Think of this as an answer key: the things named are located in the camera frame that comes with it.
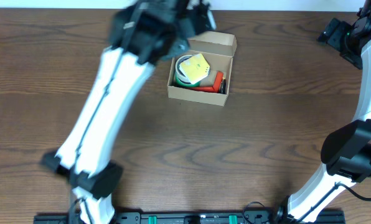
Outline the brown cardboard box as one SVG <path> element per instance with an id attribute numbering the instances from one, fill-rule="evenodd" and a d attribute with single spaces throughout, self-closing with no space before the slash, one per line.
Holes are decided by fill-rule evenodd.
<path id="1" fill-rule="evenodd" d="M 176 62 L 179 59 L 179 57 L 176 56 L 171 61 L 171 69 L 167 81 L 168 97 L 178 100 L 224 106 L 230 91 L 233 57 L 237 49 L 237 39 L 235 35 L 221 32 L 206 32 L 189 39 L 189 44 L 190 50 L 188 50 L 186 54 L 194 55 L 201 53 L 210 65 L 210 74 L 202 84 L 206 86 L 213 83 L 217 73 L 222 72 L 226 80 L 225 93 L 195 91 L 179 86 L 175 79 Z"/>

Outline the red stapler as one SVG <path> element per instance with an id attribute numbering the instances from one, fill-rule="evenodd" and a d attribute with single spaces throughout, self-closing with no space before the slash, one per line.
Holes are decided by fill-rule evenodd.
<path id="1" fill-rule="evenodd" d="M 218 71 L 214 81 L 214 93 L 220 93 L 222 88 L 222 82 L 225 80 L 224 74 L 221 71 Z"/>

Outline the red utility knife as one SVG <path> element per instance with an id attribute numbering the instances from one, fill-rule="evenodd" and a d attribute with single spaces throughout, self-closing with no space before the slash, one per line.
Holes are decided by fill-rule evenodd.
<path id="1" fill-rule="evenodd" d="M 214 86 L 198 86 L 198 87 L 192 87 L 190 90 L 194 91 L 202 91 L 207 93 L 218 93 L 220 87 L 214 87 Z"/>

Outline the yellow sticky note pad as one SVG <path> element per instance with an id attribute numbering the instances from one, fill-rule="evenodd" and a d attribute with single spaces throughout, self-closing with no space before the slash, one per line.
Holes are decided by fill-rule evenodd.
<path id="1" fill-rule="evenodd" d="M 208 77 L 210 73 L 210 65 L 202 54 L 192 55 L 191 58 L 183 61 L 180 66 L 192 84 Z"/>

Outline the white tape roll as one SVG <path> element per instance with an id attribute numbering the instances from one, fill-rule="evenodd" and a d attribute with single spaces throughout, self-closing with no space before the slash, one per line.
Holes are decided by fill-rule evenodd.
<path id="1" fill-rule="evenodd" d="M 192 85 L 192 83 L 190 82 L 189 78 L 185 75 L 185 73 L 183 72 L 183 69 L 181 68 L 180 64 L 187 60 L 188 58 L 191 58 L 192 55 L 183 55 L 181 57 L 179 57 L 176 61 L 176 64 L 175 64 L 175 77 L 182 83 L 185 83 L 186 85 Z"/>

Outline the green tape roll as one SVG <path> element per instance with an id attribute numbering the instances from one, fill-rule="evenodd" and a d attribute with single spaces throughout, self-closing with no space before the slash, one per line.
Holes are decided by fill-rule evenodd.
<path id="1" fill-rule="evenodd" d="M 195 84 L 186 83 L 186 82 L 183 82 L 182 80 L 180 80 L 177 75 L 175 75 L 174 78 L 175 78 L 175 81 L 176 81 L 176 85 L 178 85 L 180 87 L 193 88 L 193 87 L 199 87 L 200 86 L 200 82 L 197 82 Z"/>

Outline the black teardrop tape dispenser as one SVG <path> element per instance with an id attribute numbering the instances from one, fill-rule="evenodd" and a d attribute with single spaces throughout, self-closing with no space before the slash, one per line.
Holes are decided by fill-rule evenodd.
<path id="1" fill-rule="evenodd" d="M 221 82 L 221 94 L 226 94 L 227 81 L 223 79 Z"/>

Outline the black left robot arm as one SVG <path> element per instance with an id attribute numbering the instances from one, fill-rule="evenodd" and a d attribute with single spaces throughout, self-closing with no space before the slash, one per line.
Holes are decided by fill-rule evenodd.
<path id="1" fill-rule="evenodd" d="M 136 1 L 112 19 L 109 44 L 80 115 L 42 164 L 67 179 L 75 196 L 66 223 L 111 223 L 122 168 L 111 160 L 121 125 L 161 60 L 189 50 L 189 39 L 216 28 L 208 1 Z"/>

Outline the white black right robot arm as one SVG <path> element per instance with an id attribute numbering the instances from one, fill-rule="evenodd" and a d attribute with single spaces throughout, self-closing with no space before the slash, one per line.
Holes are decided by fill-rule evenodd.
<path id="1" fill-rule="evenodd" d="M 371 0 L 366 0 L 349 24 L 333 18 L 318 42 L 330 45 L 362 71 L 359 100 L 351 123 L 330 133 L 321 149 L 321 164 L 306 184 L 285 198 L 273 217 L 275 223 L 334 223 L 338 219 L 324 211 L 342 191 L 371 202 L 352 186 L 371 178 Z"/>

